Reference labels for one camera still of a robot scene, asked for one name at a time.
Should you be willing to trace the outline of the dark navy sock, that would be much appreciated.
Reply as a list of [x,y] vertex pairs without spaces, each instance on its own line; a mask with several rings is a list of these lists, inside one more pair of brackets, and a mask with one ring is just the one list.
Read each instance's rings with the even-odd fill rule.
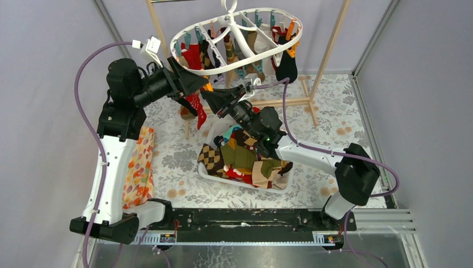
[[298,70],[296,65],[296,59],[291,57],[285,50],[282,54],[281,63],[276,67],[276,79],[281,81],[285,78],[289,78],[289,83],[293,83],[298,76]]

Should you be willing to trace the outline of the white round clip hanger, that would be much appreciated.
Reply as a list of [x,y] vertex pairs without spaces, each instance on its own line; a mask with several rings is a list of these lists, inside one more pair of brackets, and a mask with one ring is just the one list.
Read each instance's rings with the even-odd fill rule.
[[[301,20],[284,10],[277,8],[250,8],[243,11],[236,11],[237,4],[237,1],[232,1],[231,7],[228,8],[226,6],[226,2],[221,1],[222,8],[227,11],[226,15],[195,23],[177,33],[170,42],[170,46],[172,47],[172,56],[175,58],[178,56],[178,50],[181,48],[179,38],[183,37],[185,40],[188,40],[186,37],[187,34],[191,30],[195,30],[196,37],[199,40],[205,39],[208,42],[210,48],[221,63],[220,67],[211,70],[190,70],[197,75],[204,76],[225,73],[227,71],[242,68],[248,64],[252,64],[269,57],[273,59],[274,66],[279,67],[284,54],[288,54],[288,56],[292,58],[295,57],[297,47],[299,46],[300,38],[302,37],[303,33],[303,24]],[[260,29],[258,12],[270,13],[271,26],[273,26],[273,23],[275,22],[275,13],[281,15],[284,20],[290,20],[290,24],[285,35],[285,44],[276,43],[272,35],[267,35],[263,30]],[[210,35],[205,31],[204,27],[211,25],[216,21],[224,26],[225,30],[217,37],[210,37]],[[269,44],[270,49],[259,54],[254,53],[254,51],[248,45],[248,40],[245,38],[243,31],[256,32],[257,34],[261,35],[262,39]],[[224,61],[223,56],[216,47],[216,44],[222,41],[228,34],[232,34],[234,36],[236,43],[244,55],[244,59],[239,60],[236,63],[227,63]]]

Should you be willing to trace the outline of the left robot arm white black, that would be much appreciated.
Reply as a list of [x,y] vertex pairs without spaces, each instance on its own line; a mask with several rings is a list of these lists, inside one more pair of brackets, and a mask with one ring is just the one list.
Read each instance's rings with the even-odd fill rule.
[[129,58],[109,64],[107,100],[92,130],[99,146],[93,186],[82,215],[70,221],[70,231],[128,245],[149,224],[171,226],[168,201],[152,198],[129,209],[122,203],[128,165],[146,119],[144,108],[163,97],[184,100],[208,83],[175,58],[168,62],[169,67],[154,64],[150,74]]

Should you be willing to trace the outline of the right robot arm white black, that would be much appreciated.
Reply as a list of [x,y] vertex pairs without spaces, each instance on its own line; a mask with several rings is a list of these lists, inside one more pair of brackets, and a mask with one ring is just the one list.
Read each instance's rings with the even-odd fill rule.
[[256,87],[247,84],[231,89],[203,91],[202,97],[219,118],[230,116],[250,138],[250,146],[261,156],[312,166],[335,177],[339,191],[325,203],[320,214],[321,225],[333,230],[346,212],[365,206],[373,197],[380,177],[380,163],[371,159],[358,144],[346,148],[329,148],[297,141],[289,128],[281,129],[287,117],[279,117],[274,107],[254,112],[244,95]]

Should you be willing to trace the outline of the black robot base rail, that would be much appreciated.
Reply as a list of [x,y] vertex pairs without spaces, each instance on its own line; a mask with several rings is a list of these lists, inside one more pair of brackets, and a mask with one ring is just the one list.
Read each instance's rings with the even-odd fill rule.
[[316,235],[342,236],[356,231],[354,214],[332,219],[319,209],[175,208],[167,219],[152,223],[161,243],[315,243]]

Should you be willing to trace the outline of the red snowflake christmas sock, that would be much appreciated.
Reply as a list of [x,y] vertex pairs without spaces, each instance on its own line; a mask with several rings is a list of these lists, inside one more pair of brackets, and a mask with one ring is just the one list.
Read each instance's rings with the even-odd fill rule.
[[200,95],[198,93],[193,93],[190,96],[185,97],[185,99],[191,104],[191,107],[197,112],[197,129],[200,130],[202,125],[207,120],[207,114],[204,111],[203,105],[201,103]]

